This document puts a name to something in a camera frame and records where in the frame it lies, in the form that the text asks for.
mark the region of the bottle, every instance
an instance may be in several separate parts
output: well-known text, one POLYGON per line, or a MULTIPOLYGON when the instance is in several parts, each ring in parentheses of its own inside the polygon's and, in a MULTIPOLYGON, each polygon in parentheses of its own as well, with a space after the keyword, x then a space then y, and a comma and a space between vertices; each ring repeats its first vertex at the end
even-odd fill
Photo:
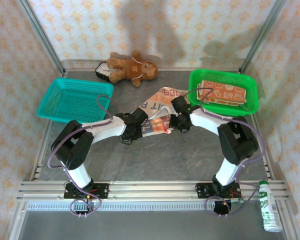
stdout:
POLYGON ((259 199, 264 230, 267 232, 282 232, 283 228, 275 198, 267 181, 259 182, 259 199))

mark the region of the green basket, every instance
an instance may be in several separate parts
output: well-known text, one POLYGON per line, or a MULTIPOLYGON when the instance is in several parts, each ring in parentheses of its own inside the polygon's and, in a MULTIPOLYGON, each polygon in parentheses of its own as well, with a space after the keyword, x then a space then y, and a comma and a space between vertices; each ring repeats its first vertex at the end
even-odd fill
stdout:
MULTIPOLYGON (((208 111, 216 114, 227 116, 245 116, 254 114, 259 108, 258 87, 256 81, 247 75, 230 73, 224 71, 215 71, 209 69, 196 69, 190 74, 189 88, 191 91, 197 88, 197 85, 202 80, 208 80, 217 83, 229 84, 237 87, 241 87, 246 90, 245 99, 246 103, 242 106, 229 106, 217 103, 204 103, 203 106, 208 111)), ((191 105, 200 105, 200 101, 197 99, 197 92, 191 92, 188 95, 188 99, 191 105)))

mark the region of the stuffed toy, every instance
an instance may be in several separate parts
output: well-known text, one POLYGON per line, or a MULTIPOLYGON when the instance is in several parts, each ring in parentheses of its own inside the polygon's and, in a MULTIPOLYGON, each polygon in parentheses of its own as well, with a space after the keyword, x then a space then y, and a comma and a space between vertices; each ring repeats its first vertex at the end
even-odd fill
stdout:
POLYGON ((152 61, 142 61, 138 51, 134 51, 130 59, 109 58, 106 64, 109 69, 118 69, 109 76, 110 82, 114 84, 127 79, 131 80, 135 87, 139 87, 142 80, 152 80, 158 74, 157 66, 152 61))

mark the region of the teddy bear head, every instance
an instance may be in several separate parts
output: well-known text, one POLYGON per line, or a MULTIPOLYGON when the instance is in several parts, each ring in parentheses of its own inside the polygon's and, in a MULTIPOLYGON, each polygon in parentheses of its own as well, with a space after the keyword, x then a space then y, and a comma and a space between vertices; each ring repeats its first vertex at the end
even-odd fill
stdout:
POLYGON ((158 74, 158 68, 152 61, 144 61, 141 66, 142 79, 152 80, 158 74))

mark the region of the bottle cap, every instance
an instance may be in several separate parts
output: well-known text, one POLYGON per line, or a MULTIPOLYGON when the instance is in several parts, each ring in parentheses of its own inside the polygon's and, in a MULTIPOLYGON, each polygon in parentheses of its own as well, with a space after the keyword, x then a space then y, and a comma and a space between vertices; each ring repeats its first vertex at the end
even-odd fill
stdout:
POLYGON ((269 185, 269 182, 268 181, 260 181, 259 186, 261 186, 261 185, 269 185))

